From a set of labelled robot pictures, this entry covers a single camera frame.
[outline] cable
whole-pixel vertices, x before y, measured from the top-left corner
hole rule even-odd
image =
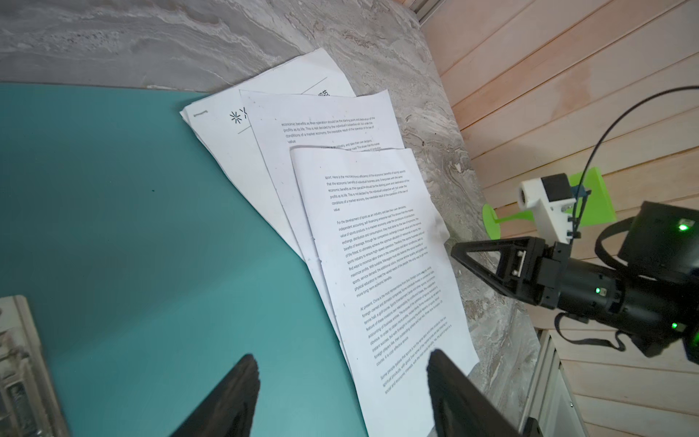
[[[687,90],[689,90],[689,89],[699,89],[699,85],[688,85],[688,86],[686,86],[686,87],[670,88],[670,89],[666,89],[665,91],[661,91],[661,92],[659,92],[658,94],[653,94],[653,95],[650,96],[650,97],[646,97],[645,99],[641,100],[640,102],[638,102],[638,103],[635,104],[634,106],[631,106],[629,109],[627,109],[626,111],[624,111],[624,113],[621,114],[621,115],[619,116],[619,118],[617,118],[617,119],[612,123],[612,126],[609,126],[609,128],[607,129],[607,131],[605,131],[604,135],[602,135],[602,138],[600,138],[600,140],[597,142],[597,144],[595,144],[595,147],[592,148],[592,153],[590,154],[590,157],[589,157],[589,159],[587,160],[587,164],[585,164],[585,168],[583,169],[582,175],[580,176],[580,184],[578,184],[577,190],[575,191],[575,203],[574,203],[573,206],[572,206],[572,216],[573,216],[573,225],[572,225],[572,226],[573,226],[573,229],[572,229],[572,232],[573,232],[573,235],[575,235],[575,233],[577,232],[577,229],[580,227],[580,222],[582,221],[582,214],[585,212],[585,205],[586,205],[586,204],[583,203],[583,204],[582,204],[582,207],[580,208],[580,217],[579,217],[578,220],[575,219],[575,213],[577,212],[577,202],[578,202],[578,199],[580,198],[580,188],[582,187],[582,183],[583,183],[583,181],[585,180],[585,175],[587,174],[587,170],[588,170],[589,167],[590,167],[590,163],[592,162],[592,158],[595,157],[595,153],[597,153],[597,149],[600,148],[600,145],[602,144],[602,142],[604,142],[605,138],[607,138],[607,135],[609,135],[609,133],[610,133],[610,132],[612,131],[612,129],[614,128],[614,126],[616,126],[616,125],[617,125],[625,116],[627,116],[632,110],[638,108],[639,106],[641,106],[642,104],[644,104],[644,103],[646,103],[646,102],[649,102],[649,101],[651,101],[651,100],[653,100],[653,99],[655,99],[655,98],[657,98],[657,97],[664,96],[665,94],[669,94],[669,93],[671,93],[671,92],[687,91]],[[571,246],[572,246],[573,241],[575,241],[575,239],[574,239],[574,238],[571,238],[571,239],[570,239],[570,245],[571,245]]]

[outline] teal mat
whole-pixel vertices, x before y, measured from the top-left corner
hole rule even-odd
[[[262,436],[365,436],[304,263],[178,111],[0,84],[0,294],[29,300],[73,437],[168,436],[251,352]]]

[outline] black strap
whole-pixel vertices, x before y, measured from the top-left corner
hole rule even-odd
[[[626,272],[626,266],[624,266],[621,262],[617,261],[612,255],[609,254],[609,252],[607,252],[604,246],[602,246],[602,241],[606,240],[612,235],[617,235],[621,232],[626,232],[629,229],[631,229],[631,223],[633,223],[633,219],[635,218],[636,217],[629,217],[628,219],[616,222],[613,225],[608,226],[604,231],[602,231],[600,236],[597,237],[597,241],[595,242],[595,255],[597,255],[597,257],[601,259],[602,262],[604,262],[609,267],[612,267],[614,270],[620,273]]]
[[[614,346],[614,344],[609,341],[605,340],[604,338],[583,338],[582,340],[568,340],[566,337],[561,334],[561,319],[567,316],[568,313],[558,313],[556,314],[556,318],[554,319],[554,326],[556,327],[556,332],[559,333],[561,338],[565,341],[568,341],[569,343],[573,343],[574,345],[590,345],[590,346],[605,346],[607,348],[612,348],[616,349],[620,352],[623,352],[626,350],[626,346],[621,342],[621,339],[619,338],[619,334],[623,334],[621,331],[617,331],[614,334],[614,337],[617,338],[617,342],[619,343],[619,346]]]

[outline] paper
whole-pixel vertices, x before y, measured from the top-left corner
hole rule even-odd
[[[431,350],[478,362],[435,208],[410,149],[291,151],[370,437],[434,425]]]
[[[403,148],[388,91],[356,98],[264,94],[243,89],[240,95],[302,258],[343,348],[289,151],[297,144],[348,150]]]
[[[240,89],[331,96],[354,96],[354,92],[328,53],[318,49],[198,100],[180,113],[228,179],[300,257],[294,232],[250,129],[250,111],[240,100]]]

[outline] gray marble tabletop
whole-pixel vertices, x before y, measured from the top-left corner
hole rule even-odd
[[[216,92],[325,48],[357,95],[388,89],[450,248],[487,238],[482,192],[415,15],[391,0],[3,0],[0,81]],[[539,345],[519,303],[452,262],[480,363],[513,424]]]

